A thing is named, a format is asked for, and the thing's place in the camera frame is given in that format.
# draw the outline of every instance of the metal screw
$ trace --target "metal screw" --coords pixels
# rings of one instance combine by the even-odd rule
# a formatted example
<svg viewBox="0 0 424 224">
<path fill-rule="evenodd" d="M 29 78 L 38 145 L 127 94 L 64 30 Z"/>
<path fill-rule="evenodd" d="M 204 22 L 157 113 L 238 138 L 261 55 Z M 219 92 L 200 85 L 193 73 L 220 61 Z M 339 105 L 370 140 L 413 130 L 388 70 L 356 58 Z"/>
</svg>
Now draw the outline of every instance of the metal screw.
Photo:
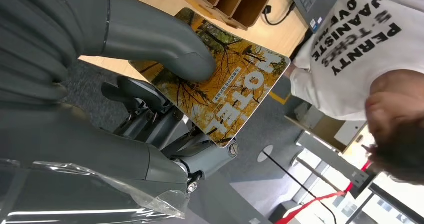
<svg viewBox="0 0 424 224">
<path fill-rule="evenodd" d="M 193 193 L 198 187 L 198 182 L 195 181 L 193 183 L 191 183 L 188 187 L 187 187 L 187 192 L 188 193 Z"/>
<path fill-rule="evenodd" d="M 235 157 L 238 154 L 238 145 L 235 142 L 231 142 L 230 145 L 228 146 L 228 153 L 231 157 Z"/>
<path fill-rule="evenodd" d="M 184 114 L 180 110 L 175 110 L 174 113 L 173 113 L 173 117 L 176 120 L 182 120 L 183 117 L 184 117 Z"/>
</svg>

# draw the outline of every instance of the wooden desk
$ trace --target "wooden desk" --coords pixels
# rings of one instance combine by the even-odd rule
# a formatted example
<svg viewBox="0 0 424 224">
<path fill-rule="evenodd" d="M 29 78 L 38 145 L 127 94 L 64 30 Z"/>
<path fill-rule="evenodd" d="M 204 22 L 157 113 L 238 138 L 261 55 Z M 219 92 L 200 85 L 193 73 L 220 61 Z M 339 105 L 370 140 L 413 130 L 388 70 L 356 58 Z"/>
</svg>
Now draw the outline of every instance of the wooden desk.
<svg viewBox="0 0 424 224">
<path fill-rule="evenodd" d="M 140 1 L 150 4 L 171 15 L 175 15 L 184 7 L 191 7 L 185 0 Z M 270 0 L 269 4 L 273 7 L 272 13 L 269 14 L 270 21 L 277 21 L 282 18 L 290 3 L 291 0 Z M 232 28 L 217 20 L 212 20 L 212 22 L 231 33 L 286 56 L 291 55 L 295 47 L 301 42 L 308 28 L 302 20 L 298 10 L 291 13 L 284 22 L 277 26 L 270 26 L 262 19 L 259 19 L 258 22 L 247 31 Z M 144 79 L 143 76 L 128 63 L 127 60 L 92 56 L 81 56 L 80 59 L 123 75 L 137 79 Z"/>
</svg>

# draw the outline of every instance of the book cover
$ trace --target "book cover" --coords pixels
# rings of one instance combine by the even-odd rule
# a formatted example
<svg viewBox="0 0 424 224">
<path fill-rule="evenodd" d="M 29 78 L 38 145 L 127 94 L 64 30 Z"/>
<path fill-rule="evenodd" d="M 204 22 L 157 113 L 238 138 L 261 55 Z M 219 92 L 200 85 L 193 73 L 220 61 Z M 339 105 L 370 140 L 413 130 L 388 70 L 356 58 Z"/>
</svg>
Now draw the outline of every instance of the book cover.
<svg viewBox="0 0 424 224">
<path fill-rule="evenodd" d="M 189 8 L 176 15 L 216 59 L 207 81 L 184 80 L 155 61 L 130 63 L 217 145 L 226 146 L 282 76 L 290 59 L 222 30 Z"/>
</svg>

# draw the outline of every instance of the robotic hand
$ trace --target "robotic hand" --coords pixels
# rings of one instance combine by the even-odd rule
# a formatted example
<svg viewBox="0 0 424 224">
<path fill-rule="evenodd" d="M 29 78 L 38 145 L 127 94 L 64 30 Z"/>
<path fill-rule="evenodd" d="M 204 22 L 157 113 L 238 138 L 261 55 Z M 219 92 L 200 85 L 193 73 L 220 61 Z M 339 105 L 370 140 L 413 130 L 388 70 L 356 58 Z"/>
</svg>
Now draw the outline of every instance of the robotic hand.
<svg viewBox="0 0 424 224">
<path fill-rule="evenodd" d="M 80 55 L 156 60 L 206 80 L 216 64 L 188 25 L 137 0 L 0 0 L 0 36 L 2 223 L 183 217 L 183 168 L 152 145 L 94 128 L 60 102 L 60 82 Z"/>
</svg>

